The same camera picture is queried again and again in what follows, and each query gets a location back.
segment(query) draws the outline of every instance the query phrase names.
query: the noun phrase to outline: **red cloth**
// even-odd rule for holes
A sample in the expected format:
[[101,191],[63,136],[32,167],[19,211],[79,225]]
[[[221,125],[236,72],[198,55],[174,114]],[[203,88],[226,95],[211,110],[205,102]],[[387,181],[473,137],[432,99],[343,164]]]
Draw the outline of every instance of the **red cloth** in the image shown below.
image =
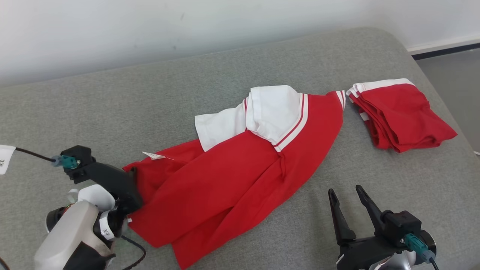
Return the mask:
[[[412,83],[381,82],[354,85],[347,92],[352,102],[360,106],[359,113],[378,148],[393,148],[402,153],[413,148],[438,147],[457,135],[430,109],[425,95]],[[372,88],[369,84],[380,87]]]
[[185,269],[259,224],[312,176],[342,125],[344,97],[304,97],[281,148],[247,130],[206,152],[195,140],[125,166],[145,200],[129,226],[154,247],[172,243]]

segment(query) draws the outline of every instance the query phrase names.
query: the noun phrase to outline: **wall baseboard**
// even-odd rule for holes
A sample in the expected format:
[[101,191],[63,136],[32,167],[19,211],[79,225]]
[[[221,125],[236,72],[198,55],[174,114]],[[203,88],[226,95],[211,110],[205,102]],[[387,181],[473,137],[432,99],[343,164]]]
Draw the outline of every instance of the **wall baseboard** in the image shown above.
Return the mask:
[[478,44],[478,43],[480,43],[480,33],[476,35],[468,36],[468,37],[446,39],[446,40],[441,40],[439,42],[427,43],[427,44],[423,44],[415,47],[410,47],[410,48],[407,48],[407,51],[410,53],[410,55],[418,55],[418,54],[456,48],[456,47],[462,47],[462,46],[468,46],[468,45]]

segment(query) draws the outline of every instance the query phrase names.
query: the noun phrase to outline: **teal connector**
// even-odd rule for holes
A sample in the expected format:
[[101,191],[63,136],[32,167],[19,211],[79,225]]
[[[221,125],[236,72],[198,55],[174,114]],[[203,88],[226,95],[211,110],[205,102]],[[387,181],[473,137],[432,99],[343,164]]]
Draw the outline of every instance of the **teal connector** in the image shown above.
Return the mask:
[[52,159],[55,160],[55,162],[52,162],[53,167],[59,167],[62,166],[67,169],[75,169],[78,167],[78,162],[74,157],[69,157],[69,156],[54,156]]
[[428,250],[428,246],[412,233],[405,235],[405,245],[415,251],[426,263],[431,262],[430,258],[435,259],[435,254]]

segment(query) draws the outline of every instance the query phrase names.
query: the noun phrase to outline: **red and white striped trim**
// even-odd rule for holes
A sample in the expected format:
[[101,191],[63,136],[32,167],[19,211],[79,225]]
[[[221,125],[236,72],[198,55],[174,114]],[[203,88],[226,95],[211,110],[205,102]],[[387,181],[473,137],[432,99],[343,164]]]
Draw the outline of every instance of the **red and white striped trim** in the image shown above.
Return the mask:
[[345,91],[335,91],[338,99],[340,100],[340,104],[342,105],[342,110],[345,110]]
[[301,94],[300,96],[300,111],[299,117],[289,130],[285,132],[285,135],[281,136],[277,143],[272,143],[277,152],[282,151],[297,135],[302,131],[303,127],[307,123],[308,119],[308,95]]
[[402,84],[409,84],[414,86],[414,84],[411,81],[405,78],[395,79],[395,80],[383,80],[383,81],[376,81],[376,82],[369,82],[369,83],[359,83],[359,84],[354,84],[353,87],[347,91],[347,96],[350,96],[352,94],[354,97],[358,98],[359,94],[365,91],[382,88],[382,87],[394,86],[394,85],[402,85]]

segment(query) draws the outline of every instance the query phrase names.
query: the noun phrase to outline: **gray fabric surface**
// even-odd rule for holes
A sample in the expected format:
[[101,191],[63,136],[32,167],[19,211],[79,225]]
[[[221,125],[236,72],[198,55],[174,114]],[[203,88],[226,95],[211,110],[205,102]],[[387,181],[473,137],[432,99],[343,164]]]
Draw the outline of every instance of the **gray fabric surface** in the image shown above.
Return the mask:
[[[360,28],[86,74],[0,90],[0,143],[46,155],[89,146],[98,161],[121,167],[195,139],[193,116],[236,106],[250,87],[290,85],[325,94],[353,83],[408,78],[459,136],[441,147],[403,154],[376,149],[354,107],[315,175],[251,231],[191,267],[199,269],[335,269],[327,190],[335,189],[357,237],[373,234],[355,185],[381,210],[408,210],[436,240],[441,269],[480,264],[480,163],[444,103],[415,61],[390,34]],[[13,270],[32,269],[46,236],[44,219],[67,203],[73,183],[61,169],[15,153],[0,176],[0,256]],[[171,247],[153,249],[138,270],[178,269]],[[141,252],[119,240],[111,269]],[[431,269],[423,264],[417,269]]]

